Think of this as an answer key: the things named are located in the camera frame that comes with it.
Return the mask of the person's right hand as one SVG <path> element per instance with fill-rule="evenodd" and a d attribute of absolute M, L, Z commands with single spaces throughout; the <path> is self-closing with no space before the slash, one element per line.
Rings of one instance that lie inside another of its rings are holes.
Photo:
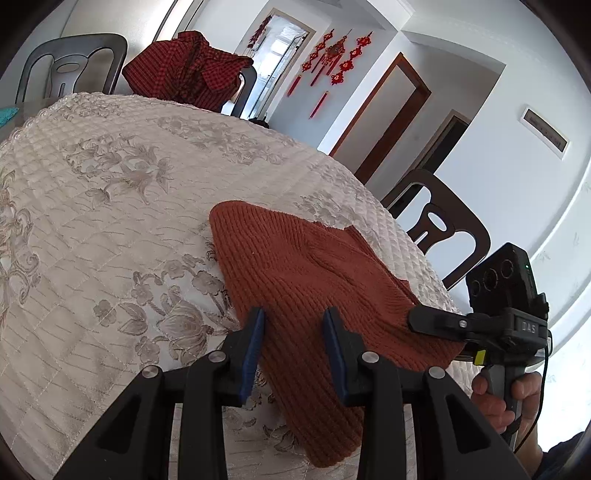
<path fill-rule="evenodd" d="M 520 434 L 525 434 L 534 423 L 539 411 L 542 376 L 538 372 L 528 373 L 512 385 L 512 396 L 522 402 Z M 488 392 L 488 381 L 479 374 L 472 382 L 472 401 L 489 420 L 498 433 L 503 433 L 515 420 L 506 402 Z"/>

